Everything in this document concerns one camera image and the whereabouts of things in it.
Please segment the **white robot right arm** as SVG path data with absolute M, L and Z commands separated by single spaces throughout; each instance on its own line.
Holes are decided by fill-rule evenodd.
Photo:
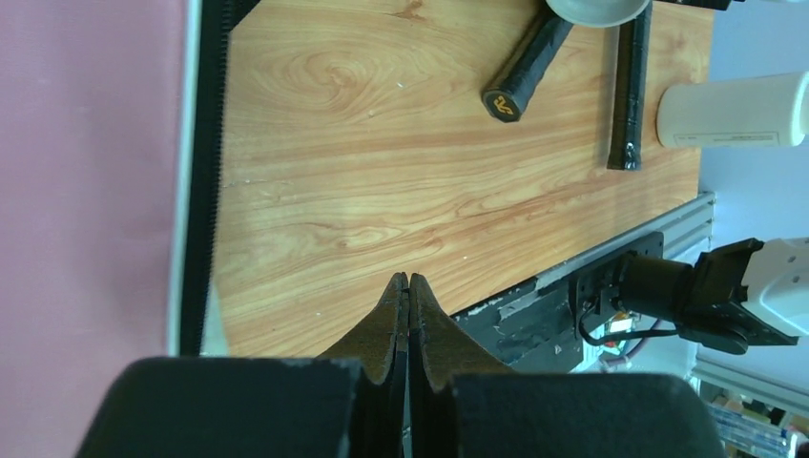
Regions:
M 669 322 L 715 351 L 794 346 L 808 335 L 808 240 L 745 239 L 695 264 L 628 255 L 613 281 L 616 310 Z

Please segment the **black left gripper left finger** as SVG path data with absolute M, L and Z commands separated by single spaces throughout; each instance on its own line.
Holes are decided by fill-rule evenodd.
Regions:
M 315 358 L 162 357 L 108 389 L 81 457 L 399 457 L 408 280 Z

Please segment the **pink racket cover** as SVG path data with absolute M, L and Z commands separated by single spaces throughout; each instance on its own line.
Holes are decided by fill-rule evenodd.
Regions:
M 201 350 L 228 44 L 251 1 L 1 5 L 1 334 Z

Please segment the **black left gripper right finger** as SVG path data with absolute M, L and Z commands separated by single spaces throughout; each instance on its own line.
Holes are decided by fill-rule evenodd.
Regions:
M 720 457 L 708 408 L 667 374 L 526 374 L 472 340 L 426 278 L 409 285 L 416 457 Z

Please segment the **white shuttlecock tube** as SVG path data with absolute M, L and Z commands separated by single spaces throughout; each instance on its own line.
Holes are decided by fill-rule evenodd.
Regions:
M 605 29 L 634 20 L 651 0 L 547 0 L 562 19 L 589 28 Z

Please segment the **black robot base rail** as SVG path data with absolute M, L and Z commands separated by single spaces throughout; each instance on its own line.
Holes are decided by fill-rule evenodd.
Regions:
M 519 282 L 451 318 L 480 346 L 520 372 L 566 373 L 595 357 L 577 335 L 577 316 L 599 298 L 627 254 L 660 258 L 664 235 L 611 240 Z

